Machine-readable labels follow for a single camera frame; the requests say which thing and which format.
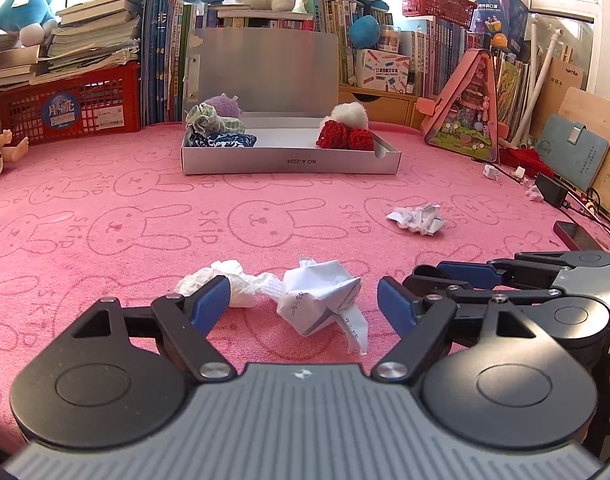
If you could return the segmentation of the green checked fabric pouch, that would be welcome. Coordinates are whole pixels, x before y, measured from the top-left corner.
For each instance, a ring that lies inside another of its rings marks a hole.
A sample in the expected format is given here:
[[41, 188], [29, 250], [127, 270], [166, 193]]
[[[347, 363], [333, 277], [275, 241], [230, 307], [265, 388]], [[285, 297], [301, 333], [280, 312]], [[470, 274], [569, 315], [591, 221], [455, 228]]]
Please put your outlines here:
[[191, 127], [201, 136], [211, 133], [244, 133], [245, 126], [241, 119], [220, 116], [216, 108], [201, 103], [194, 105], [186, 115], [186, 126]]

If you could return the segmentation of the pink white paper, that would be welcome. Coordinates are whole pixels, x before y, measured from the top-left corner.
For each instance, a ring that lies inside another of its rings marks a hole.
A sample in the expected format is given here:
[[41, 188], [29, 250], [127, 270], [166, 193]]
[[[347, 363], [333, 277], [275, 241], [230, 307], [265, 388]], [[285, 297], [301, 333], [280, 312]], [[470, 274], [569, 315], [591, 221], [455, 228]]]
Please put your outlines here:
[[440, 214], [440, 207], [426, 204], [419, 207], [395, 207], [386, 216], [387, 220], [397, 224], [399, 229], [422, 236], [433, 236], [445, 225]]

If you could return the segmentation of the wooden drawer shelf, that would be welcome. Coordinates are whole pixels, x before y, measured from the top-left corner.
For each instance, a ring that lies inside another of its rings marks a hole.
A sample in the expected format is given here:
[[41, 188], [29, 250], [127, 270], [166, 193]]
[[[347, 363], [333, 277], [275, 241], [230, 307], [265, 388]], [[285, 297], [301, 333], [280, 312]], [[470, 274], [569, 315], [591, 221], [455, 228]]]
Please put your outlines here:
[[348, 84], [338, 86], [338, 102], [360, 103], [367, 111], [371, 122], [419, 128], [424, 115], [416, 107], [416, 96], [405, 93], [363, 89]]

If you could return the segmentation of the pink rabbit tablecloth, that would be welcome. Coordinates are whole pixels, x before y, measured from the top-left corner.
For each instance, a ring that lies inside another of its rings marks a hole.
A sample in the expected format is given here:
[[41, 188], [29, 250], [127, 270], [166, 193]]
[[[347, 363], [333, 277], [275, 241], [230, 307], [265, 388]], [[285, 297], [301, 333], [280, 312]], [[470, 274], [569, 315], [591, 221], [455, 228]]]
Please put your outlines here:
[[[9, 408], [14, 377], [99, 298], [142, 306], [215, 261], [282, 274], [301, 258], [337, 260], [361, 278], [362, 362], [371, 366], [396, 341], [375, 302], [382, 276], [562, 248], [558, 210], [411, 129], [383, 132], [401, 154], [392, 176], [188, 177], [182, 136], [179, 125], [158, 125], [39, 145], [1, 177], [0, 450], [23, 442]], [[433, 236], [386, 219], [395, 207], [426, 204], [445, 220]]]

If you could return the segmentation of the white tissue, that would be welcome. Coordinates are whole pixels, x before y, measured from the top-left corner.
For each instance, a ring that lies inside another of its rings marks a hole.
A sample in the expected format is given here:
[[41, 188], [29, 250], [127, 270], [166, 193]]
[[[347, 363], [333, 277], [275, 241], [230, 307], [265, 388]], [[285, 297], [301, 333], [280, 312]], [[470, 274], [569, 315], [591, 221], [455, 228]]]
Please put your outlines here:
[[224, 276], [230, 283], [232, 308], [251, 308], [258, 298], [269, 298], [278, 302], [284, 294], [284, 286], [276, 274], [262, 272], [258, 275], [244, 272], [238, 260], [215, 261], [186, 275], [175, 287], [175, 292], [190, 296], [217, 276]]

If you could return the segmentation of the blue plush toy left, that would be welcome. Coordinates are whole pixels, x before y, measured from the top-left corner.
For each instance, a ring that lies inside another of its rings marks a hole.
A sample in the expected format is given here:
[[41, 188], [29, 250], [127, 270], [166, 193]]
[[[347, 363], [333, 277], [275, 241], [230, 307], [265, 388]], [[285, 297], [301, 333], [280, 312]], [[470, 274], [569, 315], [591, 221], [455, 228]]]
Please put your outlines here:
[[56, 26], [52, 0], [6, 0], [0, 6], [0, 30], [23, 47], [44, 44]]

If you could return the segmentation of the red crocheted item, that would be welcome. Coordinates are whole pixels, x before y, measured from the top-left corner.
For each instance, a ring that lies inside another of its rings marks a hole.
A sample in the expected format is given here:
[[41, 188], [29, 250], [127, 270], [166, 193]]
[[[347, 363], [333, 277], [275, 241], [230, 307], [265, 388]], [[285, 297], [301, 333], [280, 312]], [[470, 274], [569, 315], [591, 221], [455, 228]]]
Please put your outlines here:
[[372, 151], [373, 133], [330, 119], [323, 123], [316, 145], [326, 150]]

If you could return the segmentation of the purple plush toy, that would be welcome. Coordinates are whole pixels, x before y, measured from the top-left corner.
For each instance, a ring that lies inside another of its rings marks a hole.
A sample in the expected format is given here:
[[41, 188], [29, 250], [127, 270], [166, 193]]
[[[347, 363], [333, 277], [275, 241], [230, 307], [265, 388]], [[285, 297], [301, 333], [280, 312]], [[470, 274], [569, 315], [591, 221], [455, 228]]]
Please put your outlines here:
[[205, 100], [204, 103], [213, 107], [220, 117], [240, 118], [242, 115], [237, 96], [227, 96], [225, 93], [221, 93], [219, 96]]

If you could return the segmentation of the row of colourful books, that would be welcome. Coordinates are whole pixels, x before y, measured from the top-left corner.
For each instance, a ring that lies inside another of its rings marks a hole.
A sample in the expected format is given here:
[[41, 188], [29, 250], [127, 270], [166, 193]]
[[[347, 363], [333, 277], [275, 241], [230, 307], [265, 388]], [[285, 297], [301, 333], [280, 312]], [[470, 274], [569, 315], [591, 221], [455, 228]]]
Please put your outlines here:
[[380, 39], [370, 49], [408, 56], [408, 94], [434, 98], [444, 88], [464, 52], [480, 46], [480, 37], [458, 24], [420, 16], [406, 18], [378, 9], [366, 10], [355, 0], [302, 0], [297, 12], [279, 16], [272, 11], [254, 11], [244, 4], [206, 6], [198, 12], [199, 28], [260, 27], [324, 32], [337, 38], [338, 80], [357, 86], [356, 53], [349, 38], [350, 26], [364, 14], [378, 23]]

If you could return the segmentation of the teal notebook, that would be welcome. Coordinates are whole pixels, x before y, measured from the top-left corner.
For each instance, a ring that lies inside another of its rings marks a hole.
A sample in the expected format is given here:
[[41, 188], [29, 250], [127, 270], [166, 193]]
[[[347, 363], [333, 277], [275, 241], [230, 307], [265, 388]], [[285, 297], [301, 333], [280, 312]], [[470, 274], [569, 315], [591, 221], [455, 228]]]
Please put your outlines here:
[[609, 149], [608, 140], [559, 115], [549, 117], [535, 145], [549, 168], [582, 191], [593, 186]]

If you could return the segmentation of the small crumpled paper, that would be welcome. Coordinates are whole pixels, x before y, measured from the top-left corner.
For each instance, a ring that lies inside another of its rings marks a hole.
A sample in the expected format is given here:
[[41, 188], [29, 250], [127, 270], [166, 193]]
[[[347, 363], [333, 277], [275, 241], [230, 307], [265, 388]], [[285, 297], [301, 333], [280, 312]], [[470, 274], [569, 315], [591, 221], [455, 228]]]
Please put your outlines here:
[[483, 175], [488, 180], [498, 181], [500, 178], [500, 170], [494, 165], [485, 165]]

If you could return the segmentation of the blue floral drawstring pouch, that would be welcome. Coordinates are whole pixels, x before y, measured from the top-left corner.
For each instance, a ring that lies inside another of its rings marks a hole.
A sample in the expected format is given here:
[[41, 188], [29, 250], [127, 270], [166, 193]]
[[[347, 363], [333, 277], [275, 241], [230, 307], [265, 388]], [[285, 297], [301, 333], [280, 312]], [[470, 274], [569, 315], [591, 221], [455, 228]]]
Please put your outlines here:
[[184, 145], [188, 148], [254, 148], [256, 143], [257, 136], [248, 133], [189, 132]]

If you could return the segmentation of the printed paper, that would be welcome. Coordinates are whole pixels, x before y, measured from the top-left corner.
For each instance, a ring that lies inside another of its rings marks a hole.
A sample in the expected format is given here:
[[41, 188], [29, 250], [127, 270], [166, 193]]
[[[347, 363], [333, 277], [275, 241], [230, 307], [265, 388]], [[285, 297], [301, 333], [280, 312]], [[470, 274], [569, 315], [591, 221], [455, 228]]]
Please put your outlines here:
[[301, 258], [287, 270], [277, 314], [300, 336], [309, 337], [337, 324], [348, 341], [348, 352], [368, 352], [368, 322], [356, 304], [361, 278], [353, 276], [337, 260], [315, 262]]

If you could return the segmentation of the silver cardboard box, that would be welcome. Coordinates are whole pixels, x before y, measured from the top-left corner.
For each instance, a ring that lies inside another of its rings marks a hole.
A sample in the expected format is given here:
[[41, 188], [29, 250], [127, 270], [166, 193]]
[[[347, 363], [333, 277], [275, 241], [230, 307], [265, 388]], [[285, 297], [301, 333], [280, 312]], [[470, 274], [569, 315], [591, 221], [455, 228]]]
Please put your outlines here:
[[337, 39], [282, 28], [201, 28], [186, 50], [183, 108], [238, 98], [251, 148], [181, 147], [199, 174], [396, 174], [401, 154], [380, 136], [370, 151], [325, 150], [316, 141], [337, 103]]

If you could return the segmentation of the white fluffy plush toy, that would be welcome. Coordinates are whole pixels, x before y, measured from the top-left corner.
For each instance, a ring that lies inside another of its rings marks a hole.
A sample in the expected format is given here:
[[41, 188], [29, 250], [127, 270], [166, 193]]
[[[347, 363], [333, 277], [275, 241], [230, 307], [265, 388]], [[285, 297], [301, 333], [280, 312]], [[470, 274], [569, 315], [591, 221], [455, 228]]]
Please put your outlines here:
[[350, 102], [337, 104], [329, 116], [326, 116], [320, 122], [320, 127], [330, 120], [343, 124], [350, 128], [367, 129], [369, 128], [369, 117], [366, 109], [360, 102]]

